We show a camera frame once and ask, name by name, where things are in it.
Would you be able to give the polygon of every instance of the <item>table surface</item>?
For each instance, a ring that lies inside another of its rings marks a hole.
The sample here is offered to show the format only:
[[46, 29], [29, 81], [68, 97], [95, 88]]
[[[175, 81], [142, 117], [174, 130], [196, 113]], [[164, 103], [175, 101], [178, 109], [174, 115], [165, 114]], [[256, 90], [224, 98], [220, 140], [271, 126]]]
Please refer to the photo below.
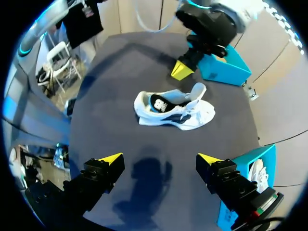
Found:
[[[257, 130], [242, 88], [204, 81], [198, 70], [182, 81], [170, 77], [187, 48], [184, 35], [139, 32], [111, 36], [97, 52], [72, 116], [71, 177], [87, 160], [119, 152], [126, 169], [85, 218], [119, 231], [220, 230], [220, 199], [197, 174], [196, 155], [240, 156], [258, 147]], [[140, 91], [190, 92], [199, 81], [216, 110], [211, 122], [190, 131], [138, 124]]]

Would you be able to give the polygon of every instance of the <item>blue box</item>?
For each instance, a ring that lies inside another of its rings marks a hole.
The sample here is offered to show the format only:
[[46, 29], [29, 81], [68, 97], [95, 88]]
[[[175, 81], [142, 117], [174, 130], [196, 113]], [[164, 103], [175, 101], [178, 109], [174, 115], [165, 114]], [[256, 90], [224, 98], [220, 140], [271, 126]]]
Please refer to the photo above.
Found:
[[[244, 155], [241, 155], [232, 161], [237, 164], [237, 170], [241, 172], [241, 175], [248, 178], [249, 165], [255, 162], [257, 159], [263, 161], [263, 165], [266, 167], [266, 173], [269, 175], [268, 184], [271, 188], [275, 182], [276, 172], [276, 146], [268, 145], [254, 149]], [[231, 231], [231, 226], [237, 219], [237, 214], [228, 210], [226, 205], [221, 202], [218, 215], [217, 225], [224, 231]]]
[[218, 60], [214, 55], [204, 55], [198, 64], [202, 78], [241, 86], [251, 76], [251, 71], [232, 46], [227, 46], [226, 50], [226, 62]]

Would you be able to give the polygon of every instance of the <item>checkered pattern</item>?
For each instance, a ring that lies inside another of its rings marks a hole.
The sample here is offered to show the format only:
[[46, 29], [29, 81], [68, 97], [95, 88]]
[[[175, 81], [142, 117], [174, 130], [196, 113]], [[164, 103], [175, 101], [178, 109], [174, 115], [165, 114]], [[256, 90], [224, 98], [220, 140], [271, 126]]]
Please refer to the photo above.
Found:
[[278, 24], [285, 30], [285, 32], [291, 37], [290, 40], [298, 47], [301, 54], [304, 54], [303, 44], [299, 40], [296, 32], [293, 31], [291, 25], [287, 22], [286, 18], [280, 15], [277, 10], [273, 7], [270, 7], [267, 3], [264, 2], [265, 10], [270, 13], [272, 17], [274, 17]]

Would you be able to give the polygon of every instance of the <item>hanging shirt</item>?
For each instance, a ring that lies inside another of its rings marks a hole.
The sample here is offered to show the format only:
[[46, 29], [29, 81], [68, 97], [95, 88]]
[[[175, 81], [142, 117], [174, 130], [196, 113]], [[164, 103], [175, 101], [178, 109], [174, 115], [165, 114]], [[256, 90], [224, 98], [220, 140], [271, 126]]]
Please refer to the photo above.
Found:
[[56, 24], [59, 29], [61, 23], [64, 23], [72, 49], [103, 30], [97, 7], [97, 3], [103, 1], [105, 0], [86, 0], [86, 8], [82, 3], [72, 7], [68, 14]]

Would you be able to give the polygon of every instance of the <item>shoe insole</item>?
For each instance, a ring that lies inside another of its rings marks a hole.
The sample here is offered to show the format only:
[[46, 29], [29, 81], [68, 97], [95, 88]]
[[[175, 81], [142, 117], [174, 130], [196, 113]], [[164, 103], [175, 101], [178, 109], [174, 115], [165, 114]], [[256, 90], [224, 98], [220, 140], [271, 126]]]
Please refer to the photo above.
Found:
[[185, 107], [189, 102], [190, 100], [187, 100], [180, 104], [174, 104], [160, 95], [153, 94], [149, 97], [149, 105], [151, 109], [158, 113], [169, 112], [176, 106]]

